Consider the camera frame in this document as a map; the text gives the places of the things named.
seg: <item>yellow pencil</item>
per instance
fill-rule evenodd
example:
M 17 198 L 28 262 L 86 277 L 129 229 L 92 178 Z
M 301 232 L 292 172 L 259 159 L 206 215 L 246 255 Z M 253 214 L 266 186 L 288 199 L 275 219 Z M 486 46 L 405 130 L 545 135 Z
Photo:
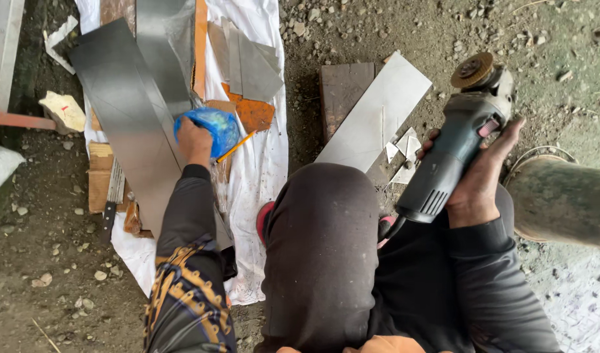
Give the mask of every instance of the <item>yellow pencil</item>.
M 256 130 L 250 132 L 248 134 L 248 136 L 245 136 L 245 138 L 241 141 L 239 141 L 239 143 L 237 143 L 233 148 L 231 148 L 228 152 L 226 152 L 226 154 L 224 154 L 223 156 L 217 158 L 217 163 L 221 163 L 223 160 L 225 160 L 228 156 L 230 156 L 231 153 L 233 153 L 234 151 L 236 151 L 237 148 L 239 148 L 239 146 L 241 146 L 243 143 L 245 143 L 245 141 L 247 141 L 250 137 L 252 137 L 252 135 L 254 135 L 255 133 L 257 133 Z

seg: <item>knife handle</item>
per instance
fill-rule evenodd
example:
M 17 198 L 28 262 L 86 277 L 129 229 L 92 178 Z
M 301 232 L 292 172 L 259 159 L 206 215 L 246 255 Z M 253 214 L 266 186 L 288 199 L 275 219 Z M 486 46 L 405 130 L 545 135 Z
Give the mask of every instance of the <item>knife handle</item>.
M 110 201 L 106 202 L 100 232 L 100 241 L 103 244 L 110 244 L 110 238 L 112 238 L 112 226 L 115 224 L 115 214 L 116 203 Z

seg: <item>dirt ground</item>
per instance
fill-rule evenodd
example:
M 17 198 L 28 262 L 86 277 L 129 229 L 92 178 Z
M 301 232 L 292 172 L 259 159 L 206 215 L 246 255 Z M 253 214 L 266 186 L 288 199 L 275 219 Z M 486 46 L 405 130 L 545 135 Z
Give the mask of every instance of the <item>dirt ground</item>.
M 514 73 L 514 113 L 527 118 L 507 164 L 531 147 L 559 144 L 582 164 L 600 168 L 600 38 L 593 34 L 600 29 L 600 0 L 554 0 L 518 9 L 528 2 L 280 1 L 283 26 L 293 18 L 309 29 L 302 38 L 294 38 L 293 31 L 283 35 L 289 172 L 311 163 L 323 148 L 320 65 L 369 61 L 381 68 L 382 60 L 396 50 L 434 84 L 399 134 L 413 127 L 421 136 L 440 127 L 442 109 L 455 92 L 449 85 L 454 67 L 488 51 Z M 320 23 L 308 21 L 309 8 L 320 9 Z M 47 90 L 71 94 L 82 105 L 77 78 L 46 55 L 42 40 L 43 30 L 56 30 L 69 14 L 79 16 L 73 0 L 26 1 L 9 111 L 42 116 L 37 101 Z M 76 35 L 79 28 L 58 50 L 74 45 Z M 570 78 L 559 82 L 568 71 Z M 73 141 L 73 148 L 64 149 L 64 141 Z M 0 352 L 54 351 L 32 318 L 62 352 L 141 349 L 147 299 L 114 250 L 96 241 L 100 216 L 86 211 L 83 136 L 0 127 L 0 144 L 27 159 L 0 189 Z M 402 162 L 398 155 L 386 166 L 385 178 Z M 393 213 L 402 189 L 377 185 L 384 214 Z M 20 215 L 18 207 L 28 212 Z M 76 214 L 76 208 L 84 214 Z M 577 287 L 591 295 L 595 292 L 588 288 L 597 286 L 600 293 L 600 251 L 520 243 L 527 279 L 552 317 L 565 315 L 570 301 L 563 298 L 580 292 Z M 111 274 L 108 266 L 119 266 L 123 275 Z M 96 271 L 108 278 L 98 281 Z M 45 273 L 52 282 L 32 287 L 32 280 Z M 76 307 L 80 298 L 92 305 Z M 574 302 L 579 307 L 591 303 Z M 233 307 L 232 314 L 239 351 L 251 352 L 262 339 L 262 304 Z M 579 340 L 564 339 L 571 344 Z M 576 351 L 600 352 L 596 344 L 582 347 Z

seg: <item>dark pants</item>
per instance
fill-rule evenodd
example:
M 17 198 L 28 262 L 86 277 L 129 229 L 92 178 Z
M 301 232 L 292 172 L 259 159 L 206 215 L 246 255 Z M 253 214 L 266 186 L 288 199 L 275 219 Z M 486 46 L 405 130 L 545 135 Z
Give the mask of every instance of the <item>dark pants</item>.
M 496 205 L 512 234 L 513 202 L 502 187 Z M 379 252 L 378 220 L 376 190 L 359 170 L 314 163 L 293 174 L 265 230 L 265 340 L 257 352 L 341 352 L 374 334 L 473 351 L 440 240 L 445 211 L 433 224 L 405 222 Z

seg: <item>white cloth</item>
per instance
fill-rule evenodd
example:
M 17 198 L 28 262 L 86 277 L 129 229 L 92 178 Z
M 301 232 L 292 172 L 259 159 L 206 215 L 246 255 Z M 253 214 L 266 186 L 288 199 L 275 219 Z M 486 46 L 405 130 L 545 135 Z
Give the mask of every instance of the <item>white cloth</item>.
M 76 0 L 80 11 L 82 33 L 99 27 L 99 0 Z M 279 10 L 276 0 L 207 0 L 208 19 L 218 25 L 224 16 L 241 29 L 252 41 L 274 46 L 279 57 L 280 78 L 284 79 L 284 52 L 278 30 Z M 205 99 L 228 100 L 221 83 L 223 77 L 217 65 L 210 40 L 206 38 Z M 228 183 L 228 214 L 234 236 L 237 277 L 225 283 L 226 292 L 235 305 L 248 305 L 265 299 L 261 283 L 265 278 L 265 249 L 256 231 L 257 213 L 265 203 L 273 201 L 287 181 L 288 137 L 285 87 L 270 102 L 276 108 L 272 127 L 259 132 L 237 149 L 232 158 Z M 86 144 L 91 140 L 107 142 L 103 132 L 93 131 L 90 105 L 84 98 Z M 245 135 L 242 125 L 241 133 Z M 146 295 L 154 281 L 155 248 L 149 239 L 139 239 L 123 232 L 123 214 L 117 214 L 113 228 L 113 246 L 121 256 Z

